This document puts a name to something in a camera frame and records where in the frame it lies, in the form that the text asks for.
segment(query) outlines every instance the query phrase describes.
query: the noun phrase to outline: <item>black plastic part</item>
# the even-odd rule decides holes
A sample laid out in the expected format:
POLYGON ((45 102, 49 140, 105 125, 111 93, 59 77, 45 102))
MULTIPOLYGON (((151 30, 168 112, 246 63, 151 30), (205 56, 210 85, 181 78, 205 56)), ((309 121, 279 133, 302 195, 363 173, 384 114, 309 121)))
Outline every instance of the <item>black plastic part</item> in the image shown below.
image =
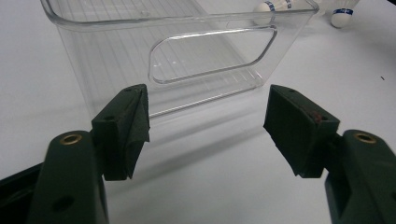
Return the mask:
POLYGON ((0 181, 1 223, 26 222, 41 165, 40 163, 0 181))
POLYGON ((103 150, 105 180, 132 177, 149 141, 149 98, 144 84, 122 90, 92 120, 93 141, 103 150))
POLYGON ((299 92, 272 85, 264 128, 295 175, 320 177, 340 120, 299 92))
POLYGON ((95 153, 91 134, 83 131, 50 142, 27 223, 108 223, 95 153))
POLYGON ((396 223, 396 157, 379 137, 349 130, 341 161, 346 179, 326 180, 332 223, 396 223))

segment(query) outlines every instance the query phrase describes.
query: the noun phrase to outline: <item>clear plastic container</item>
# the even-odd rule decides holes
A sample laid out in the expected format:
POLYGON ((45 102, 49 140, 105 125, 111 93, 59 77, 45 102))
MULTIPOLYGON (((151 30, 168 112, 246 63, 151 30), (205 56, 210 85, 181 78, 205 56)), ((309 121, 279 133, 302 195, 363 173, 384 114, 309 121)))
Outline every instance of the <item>clear plastic container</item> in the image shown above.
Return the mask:
POLYGON ((260 87, 318 11, 311 0, 270 12, 253 12, 261 0, 41 2, 91 116, 145 83, 151 118, 260 87))

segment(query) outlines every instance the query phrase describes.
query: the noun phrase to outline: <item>blue label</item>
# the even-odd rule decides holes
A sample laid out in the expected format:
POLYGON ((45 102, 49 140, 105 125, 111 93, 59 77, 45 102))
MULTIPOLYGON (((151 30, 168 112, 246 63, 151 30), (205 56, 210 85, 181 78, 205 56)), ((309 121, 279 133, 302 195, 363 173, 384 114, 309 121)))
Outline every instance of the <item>blue label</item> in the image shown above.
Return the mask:
POLYGON ((290 0, 286 0, 286 3, 288 4, 288 9, 291 9, 291 1, 290 0))
POLYGON ((348 15, 352 15, 353 10, 349 8, 338 8, 332 14, 337 14, 337 13, 346 13, 348 15))
POLYGON ((274 7, 274 4, 272 4, 272 2, 265 2, 267 5, 268 5, 268 7, 270 8, 270 10, 271 11, 275 11, 275 7, 274 7))

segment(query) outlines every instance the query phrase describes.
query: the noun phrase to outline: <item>white table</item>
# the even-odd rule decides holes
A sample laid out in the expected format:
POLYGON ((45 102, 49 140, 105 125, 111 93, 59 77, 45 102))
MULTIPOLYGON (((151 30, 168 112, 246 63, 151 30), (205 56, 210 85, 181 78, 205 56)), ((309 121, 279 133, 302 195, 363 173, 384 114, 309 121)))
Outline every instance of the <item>white table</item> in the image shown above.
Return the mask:
MULTIPOLYGON (((151 123, 133 181, 107 182, 111 223, 331 223, 321 179, 295 177, 262 128, 269 86, 294 88, 396 149, 396 6, 361 0, 353 22, 322 17, 248 94, 151 123)), ((0 3, 0 178, 44 160, 90 118, 55 25, 39 1, 0 3)))

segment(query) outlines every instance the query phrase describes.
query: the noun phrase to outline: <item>container rim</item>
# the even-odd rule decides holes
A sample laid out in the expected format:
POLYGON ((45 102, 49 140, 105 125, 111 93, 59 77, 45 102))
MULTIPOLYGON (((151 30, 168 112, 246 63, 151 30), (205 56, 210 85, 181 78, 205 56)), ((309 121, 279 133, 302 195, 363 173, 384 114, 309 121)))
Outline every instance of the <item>container rim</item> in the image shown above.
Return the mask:
POLYGON ((114 29, 127 29, 137 27, 159 26, 175 23, 188 22, 211 22, 211 21, 236 21, 236 20, 254 20, 267 18, 272 16, 289 16, 293 14, 315 14, 319 10, 318 4, 313 0, 305 0, 311 9, 296 9, 289 11, 270 11, 270 12, 243 12, 243 13, 227 13, 227 14, 211 14, 203 16, 187 16, 187 17, 160 17, 145 19, 129 19, 129 20, 112 20, 112 21, 70 21, 67 20, 53 10, 50 0, 40 0, 44 11, 52 23, 67 30, 78 32, 94 32, 106 31, 114 29))

